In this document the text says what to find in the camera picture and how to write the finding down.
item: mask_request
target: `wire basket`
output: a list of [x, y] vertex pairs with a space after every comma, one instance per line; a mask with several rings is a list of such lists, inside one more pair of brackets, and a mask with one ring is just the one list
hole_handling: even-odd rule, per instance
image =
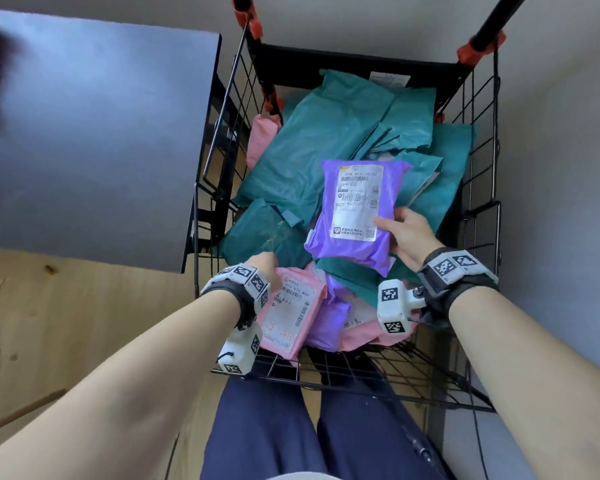
[[[262, 111], [265, 102], [265, 97], [260, 92], [262, 81], [256, 76], [248, 50], [249, 38], [247, 24], [233, 58], [226, 89], [219, 79], [214, 81], [212, 105], [216, 113], [211, 116], [208, 125], [207, 158], [201, 168], [194, 202], [191, 247], [194, 254], [196, 296], [200, 291], [200, 273], [209, 273], [208, 276], [211, 277], [224, 266], [216, 246], [232, 222], [239, 217], [240, 208], [231, 199], [246, 175], [246, 147], [251, 121]], [[457, 116], [453, 122], [470, 123], [474, 127], [470, 163], [456, 198], [440, 227], [438, 237], [446, 245], [471, 250], [497, 273], [500, 263], [501, 207], [495, 198], [496, 169], [500, 151], [500, 79], [497, 50], [493, 55], [493, 71], [489, 71], [486, 82], [479, 88], [476, 87], [475, 80], [480, 75], [471, 67], [461, 64], [395, 61], [298, 49], [289, 49], [282, 54], [277, 53], [277, 50], [285, 49], [272, 47], [267, 48], [264, 54], [259, 52], [260, 61], [262, 62], [262, 58], [267, 54], [277, 54], [281, 58], [295, 55], [304, 57], [303, 67], [311, 61], [316, 61], [316, 66], [332, 61], [336, 65], [333, 68], [337, 70], [341, 70], [343, 64], [348, 64], [353, 68], [360, 67], [360, 73], [366, 72], [367, 75], [369, 67], [382, 67], [383, 63], [385, 66], [397, 64], [401, 70], [416, 72], [409, 85], [412, 85], [414, 80], [418, 84], [416, 87], [427, 87], [428, 80], [435, 82], [438, 89], [438, 120], [443, 119], [445, 112], [455, 108]], [[352, 61], [355, 60], [359, 61], [359, 64], [352, 66]], [[366, 381], [368, 385], [369, 380], [376, 380], [391, 386], [392, 398], [397, 397], [402, 401], [447, 409], [495, 412], [489, 398], [472, 387], [464, 374], [459, 374], [455, 367], [449, 366], [453, 361], [450, 361], [448, 346], [446, 351], [440, 353], [444, 347], [440, 347], [439, 344], [444, 342], [448, 345], [452, 339], [453, 332], [450, 329], [436, 331], [419, 325], [408, 340], [392, 347], [367, 345], [351, 353], [327, 353], [318, 349], [307, 353], [305, 350], [296, 364], [261, 351], [256, 357], [256, 365], [259, 367], [255, 367], [254, 370], [262, 372], [252, 372], [249, 377], [293, 383], [315, 390], [342, 388], [341, 379], [347, 377], [353, 378], [355, 384], [360, 382], [358, 388], [352, 388], [351, 384], [348, 384], [347, 392], [388, 397], [389, 394], [385, 392], [370, 392], [369, 387], [362, 384]], [[368, 356], [382, 374], [373, 379], [367, 377], [364, 381], [359, 380], [368, 372], [356, 369], [356, 358], [359, 358], [360, 354]], [[219, 368], [213, 372], [224, 374]]]

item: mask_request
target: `barcode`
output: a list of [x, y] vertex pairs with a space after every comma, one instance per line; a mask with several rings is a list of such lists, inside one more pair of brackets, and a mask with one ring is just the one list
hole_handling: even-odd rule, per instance
[[302, 320], [304, 320], [304, 316], [306, 315], [307, 311], [309, 310], [310, 305], [311, 305], [311, 303], [309, 303], [308, 301], [304, 302], [304, 306], [302, 307], [302, 310], [300, 310], [300, 315], [298, 316], [298, 318], [296, 320], [296, 327], [300, 327], [300, 325], [302, 325]]
[[368, 182], [369, 177], [354, 177], [353, 175], [347, 175], [346, 177], [341, 177], [341, 182]]

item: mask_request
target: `person's left hand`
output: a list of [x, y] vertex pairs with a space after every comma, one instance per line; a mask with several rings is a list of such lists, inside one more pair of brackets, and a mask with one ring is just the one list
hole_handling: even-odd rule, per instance
[[249, 266], [253, 266], [259, 272], [264, 274], [264, 277], [271, 284], [271, 288], [269, 290], [269, 296], [275, 295], [278, 291], [282, 290], [282, 281], [280, 277], [276, 274], [276, 266], [278, 266], [278, 259], [276, 259], [276, 255], [273, 253], [260, 253], [256, 256], [252, 256], [245, 264]]

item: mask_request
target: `metal cart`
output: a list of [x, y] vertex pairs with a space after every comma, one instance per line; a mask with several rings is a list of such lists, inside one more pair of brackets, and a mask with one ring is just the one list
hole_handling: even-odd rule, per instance
[[[200, 168], [192, 224], [191, 252], [194, 254], [196, 295], [200, 291], [198, 278], [203, 262], [212, 274], [221, 267], [215, 246], [223, 238], [228, 224], [240, 213], [232, 202], [239, 181], [244, 179], [244, 158], [251, 120], [263, 107], [280, 114], [276, 88], [313, 89], [322, 83], [320, 69], [350, 72], [368, 79], [371, 72], [408, 75], [408, 87], [435, 87], [436, 120], [468, 123], [477, 135], [471, 152], [466, 176], [438, 232], [446, 245], [474, 252], [497, 274], [500, 265], [501, 203], [496, 197], [497, 163], [500, 154], [498, 140], [498, 47], [504, 42], [504, 24], [524, 0], [500, 0], [483, 26], [464, 47], [457, 51], [458, 62], [435, 63], [339, 54], [298, 48], [278, 47], [262, 42], [262, 26], [252, 0], [233, 0], [236, 17], [242, 28], [240, 44], [233, 58], [228, 85], [214, 80], [213, 108], [217, 119], [207, 126], [208, 154]], [[493, 68], [486, 80], [476, 81], [474, 68], [480, 59], [492, 54]], [[446, 113], [456, 107], [457, 115]], [[210, 168], [221, 165], [219, 179], [212, 181]], [[490, 235], [481, 240], [480, 236]], [[422, 335], [429, 333], [428, 350], [420, 346]], [[355, 353], [366, 353], [384, 371], [389, 382], [403, 401], [439, 406], [449, 409], [470, 409], [495, 412], [489, 398], [471, 386], [470, 376], [458, 373], [459, 347], [455, 356], [449, 352], [453, 342], [451, 330], [435, 333], [422, 326], [412, 338], [393, 347], [367, 346]], [[256, 379], [289, 382], [323, 390], [337, 388], [337, 376], [354, 376], [352, 355], [327, 357], [316, 374], [316, 357], [301, 356], [294, 379], [272, 377]], [[271, 362], [268, 356], [258, 360]], [[362, 391], [353, 393], [368, 394]]]

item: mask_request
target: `purple package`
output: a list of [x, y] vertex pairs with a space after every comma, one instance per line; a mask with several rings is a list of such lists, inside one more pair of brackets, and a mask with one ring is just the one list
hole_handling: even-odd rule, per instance
[[304, 269], [327, 284], [327, 298], [320, 305], [304, 343], [327, 352], [337, 352], [340, 350], [340, 334], [352, 305], [336, 295], [336, 290], [343, 286], [323, 270], [316, 269], [313, 261]]
[[322, 213], [309, 232], [304, 249], [318, 258], [338, 257], [375, 269], [391, 269], [390, 234], [374, 225], [374, 217], [393, 218], [402, 176], [411, 169], [404, 161], [325, 160]]

